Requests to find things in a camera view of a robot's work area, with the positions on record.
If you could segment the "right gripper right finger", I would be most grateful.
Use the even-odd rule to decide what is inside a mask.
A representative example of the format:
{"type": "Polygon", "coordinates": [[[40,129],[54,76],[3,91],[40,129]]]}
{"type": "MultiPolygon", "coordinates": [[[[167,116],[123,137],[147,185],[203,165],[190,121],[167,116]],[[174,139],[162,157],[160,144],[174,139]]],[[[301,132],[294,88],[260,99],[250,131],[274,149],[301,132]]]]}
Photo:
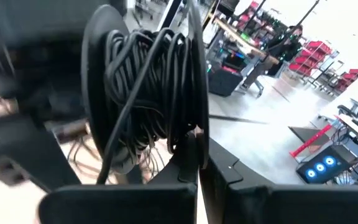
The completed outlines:
{"type": "Polygon", "coordinates": [[[274,184],[213,139],[200,181],[209,224],[358,224],[358,185],[274,184]]]}

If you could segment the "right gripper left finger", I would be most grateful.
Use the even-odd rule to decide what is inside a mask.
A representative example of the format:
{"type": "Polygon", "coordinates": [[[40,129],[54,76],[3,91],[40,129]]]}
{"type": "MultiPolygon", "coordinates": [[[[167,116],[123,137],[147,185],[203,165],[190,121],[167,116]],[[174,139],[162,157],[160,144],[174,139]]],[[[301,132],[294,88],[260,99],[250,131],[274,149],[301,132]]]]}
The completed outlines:
{"type": "Polygon", "coordinates": [[[46,195],[40,224],[196,224],[197,143],[182,138],[148,184],[71,185],[46,195]]]}

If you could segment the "black round cord spool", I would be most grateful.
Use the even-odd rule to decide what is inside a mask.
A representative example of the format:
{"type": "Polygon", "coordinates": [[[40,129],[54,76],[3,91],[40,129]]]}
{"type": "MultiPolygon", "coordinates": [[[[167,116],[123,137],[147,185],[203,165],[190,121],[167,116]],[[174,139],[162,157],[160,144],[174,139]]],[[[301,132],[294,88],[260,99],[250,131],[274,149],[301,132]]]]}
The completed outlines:
{"type": "Polygon", "coordinates": [[[84,107],[103,174],[126,174],[158,140],[174,152],[196,134],[200,164],[209,151],[208,74],[200,12],[188,0],[188,34],[128,30],[103,5],[88,21],[81,51],[84,107]]]}

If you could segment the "black device blue lights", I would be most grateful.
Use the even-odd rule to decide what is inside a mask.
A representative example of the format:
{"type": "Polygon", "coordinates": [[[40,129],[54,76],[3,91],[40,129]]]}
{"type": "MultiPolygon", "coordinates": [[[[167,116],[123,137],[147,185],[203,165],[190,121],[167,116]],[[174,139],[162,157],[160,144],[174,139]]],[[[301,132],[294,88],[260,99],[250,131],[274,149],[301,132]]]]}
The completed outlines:
{"type": "Polygon", "coordinates": [[[343,145],[331,145],[302,163],[296,173],[307,184],[325,184],[348,170],[357,162],[353,153],[343,145]]]}

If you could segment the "red floor bar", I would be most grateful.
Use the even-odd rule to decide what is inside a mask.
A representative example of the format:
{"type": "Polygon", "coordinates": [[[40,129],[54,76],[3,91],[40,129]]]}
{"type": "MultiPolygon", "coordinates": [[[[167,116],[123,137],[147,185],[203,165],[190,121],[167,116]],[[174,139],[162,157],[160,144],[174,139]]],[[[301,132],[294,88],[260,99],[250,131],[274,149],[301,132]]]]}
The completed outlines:
{"type": "Polygon", "coordinates": [[[332,128],[331,124],[327,124],[322,129],[316,128],[300,128],[290,126],[290,131],[302,141],[302,145],[290,152],[293,158],[299,156],[304,150],[309,150],[310,153],[316,152],[322,145],[330,140],[326,134],[332,128]]]}

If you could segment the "office chair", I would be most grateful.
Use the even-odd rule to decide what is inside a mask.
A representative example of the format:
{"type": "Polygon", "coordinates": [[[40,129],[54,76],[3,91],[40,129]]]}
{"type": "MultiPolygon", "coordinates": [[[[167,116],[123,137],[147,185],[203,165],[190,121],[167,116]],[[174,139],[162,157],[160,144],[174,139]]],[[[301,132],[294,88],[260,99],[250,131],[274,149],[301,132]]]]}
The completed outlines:
{"type": "Polygon", "coordinates": [[[262,74],[262,72],[262,64],[255,64],[252,69],[247,73],[246,79],[241,84],[241,88],[243,90],[248,90],[252,84],[255,84],[259,90],[257,98],[259,98],[264,91],[264,86],[258,81],[258,77],[262,74]]]}
{"type": "Polygon", "coordinates": [[[337,117],[340,114],[346,114],[358,119],[358,101],[353,98],[336,98],[318,111],[316,119],[333,123],[337,121],[337,117]]]}

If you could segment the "person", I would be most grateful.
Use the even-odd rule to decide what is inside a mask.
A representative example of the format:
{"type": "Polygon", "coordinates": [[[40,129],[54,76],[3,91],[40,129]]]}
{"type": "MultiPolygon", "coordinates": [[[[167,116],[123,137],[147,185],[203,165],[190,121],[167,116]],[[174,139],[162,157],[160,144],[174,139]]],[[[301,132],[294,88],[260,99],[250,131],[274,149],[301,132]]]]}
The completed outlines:
{"type": "Polygon", "coordinates": [[[280,36],[274,37],[267,45],[271,56],[279,60],[278,64],[273,64],[265,74],[270,77],[276,77],[284,62],[290,62],[301,49],[299,43],[303,34],[303,26],[290,26],[288,30],[280,36]]]}

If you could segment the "wooden workbench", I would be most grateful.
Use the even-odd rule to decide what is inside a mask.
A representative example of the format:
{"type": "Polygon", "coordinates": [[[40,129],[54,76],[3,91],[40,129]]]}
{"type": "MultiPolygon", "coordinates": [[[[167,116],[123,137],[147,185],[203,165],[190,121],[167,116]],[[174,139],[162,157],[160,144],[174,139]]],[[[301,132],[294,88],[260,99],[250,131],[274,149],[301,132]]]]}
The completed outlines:
{"type": "Polygon", "coordinates": [[[232,37],[234,40],[236,40],[238,43],[240,43],[242,46],[247,47],[248,49],[250,49],[250,51],[254,54],[254,55],[258,55],[259,57],[262,57],[263,59],[267,59],[269,62],[273,63],[273,64],[278,64],[279,60],[271,55],[269,55],[266,51],[263,50],[259,50],[258,48],[255,47],[255,45],[253,45],[252,43],[250,43],[248,40],[243,39],[235,30],[235,28],[233,28],[233,26],[227,24],[226,22],[222,21],[221,19],[219,19],[216,16],[212,16],[211,14],[209,14],[209,17],[212,18],[212,20],[214,21],[215,24],[217,24],[222,30],[224,30],[225,32],[227,32],[229,34],[230,37],[232,37]]]}

